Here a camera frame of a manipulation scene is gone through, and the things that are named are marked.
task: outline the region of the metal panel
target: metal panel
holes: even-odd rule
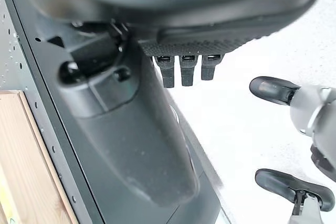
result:
[[[0,16],[0,90],[25,91],[58,176],[79,221],[92,223],[21,50],[19,36],[14,29],[5,0],[0,0]]]

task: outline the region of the wooden plank edge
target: wooden plank edge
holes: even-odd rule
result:
[[[42,136],[40,134],[38,126],[37,126],[37,124],[35,122],[34,116],[33,116],[32,112],[30,110],[30,107],[29,107],[29,104],[27,102],[27,99],[26,99],[26,97],[25,97],[25,95],[24,95],[23,92],[19,92],[18,95],[19,95],[21,103],[22,103],[22,105],[23,105],[23,107],[24,107],[24,109],[26,111],[26,116],[27,116],[27,118],[29,120],[31,129],[33,130],[33,133],[34,133],[34,136],[35,136],[35,140],[37,141],[37,143],[38,143],[38,145],[40,147],[40,150],[41,150],[41,152],[43,154],[45,162],[46,162],[46,164],[47,164],[47,166],[49,168],[49,173],[50,173],[50,175],[53,178],[53,181],[54,181],[54,183],[56,185],[56,188],[57,188],[57,190],[59,192],[61,200],[63,201],[63,204],[65,206],[65,209],[66,209],[67,213],[68,213],[70,221],[71,221],[72,224],[78,224],[78,220],[77,220],[77,217],[75,215],[75,212],[73,211],[73,208],[72,208],[72,206],[71,206],[71,204],[69,202],[69,198],[67,197],[67,195],[66,195],[66,193],[64,191],[63,185],[62,185],[61,181],[59,180],[58,173],[57,173],[57,171],[56,171],[56,169],[54,167],[54,164],[53,164],[53,162],[52,162],[52,160],[50,158],[50,155],[49,155],[49,152],[47,150],[47,147],[46,147],[46,145],[45,145],[45,143],[44,143],[44,141],[42,139]]]

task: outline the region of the dark gray plastic part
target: dark gray plastic part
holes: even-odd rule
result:
[[[315,0],[32,0],[72,22],[125,23],[148,56],[231,52],[299,18]]]
[[[182,130],[154,73],[153,62],[135,42],[127,46],[123,57],[134,56],[136,60],[130,63],[136,64],[140,75],[134,72],[132,78],[134,83],[140,81],[139,89],[134,89],[133,82],[125,81],[125,90],[135,91],[134,97],[103,114],[77,121],[110,172],[116,173],[139,196],[159,206],[176,206],[198,193],[198,180]],[[76,92],[77,88],[62,83],[69,106],[76,103],[67,96],[72,90]],[[96,89],[95,96],[109,101],[119,90],[120,87],[106,85],[105,89]]]
[[[292,203],[295,202],[296,191],[303,190],[318,196],[321,211],[329,212],[335,206],[335,197],[330,189],[305,182],[290,174],[271,169],[260,169],[256,172],[256,182],[263,189],[280,195]]]
[[[154,58],[161,70],[163,86],[165,88],[173,88],[175,86],[175,56],[158,56]]]
[[[211,81],[214,79],[215,68],[222,62],[224,55],[203,55],[201,79]]]
[[[250,83],[250,91],[256,97],[281,105],[290,105],[290,102],[300,86],[286,80],[260,76]]]
[[[217,196],[213,190],[209,190],[211,184],[204,173],[200,176],[199,182],[204,190],[200,191],[199,195],[190,204],[180,205],[167,224],[181,224],[181,220],[187,220],[185,223],[192,224],[216,222],[221,209],[219,200],[214,200],[214,197]]]
[[[311,160],[316,167],[327,177],[336,182],[336,170],[327,158],[314,146],[311,146]]]
[[[180,56],[182,86],[190,87],[194,83],[194,70],[197,65],[198,55]]]

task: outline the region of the black plastic tab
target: black plastic tab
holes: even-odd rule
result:
[[[156,64],[160,67],[163,86],[165,88],[173,88],[175,86],[174,79],[174,56],[158,56],[154,57]]]
[[[301,87],[286,80],[260,76],[250,83],[250,91],[256,97],[281,105],[290,105],[297,90]]]
[[[223,60],[224,55],[203,55],[202,57],[202,73],[203,81],[211,81],[214,79],[215,68]]]
[[[196,55],[180,56],[182,86],[190,87],[194,83],[194,70],[198,61]]]
[[[321,211],[329,212],[335,206],[333,192],[320,185],[312,184],[286,173],[271,169],[260,169],[256,172],[257,184],[271,193],[282,196],[295,204],[296,192],[305,191],[318,197]]]

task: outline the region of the round hole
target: round hole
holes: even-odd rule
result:
[[[131,77],[131,71],[127,68],[119,68],[113,73],[117,81],[127,81]]]

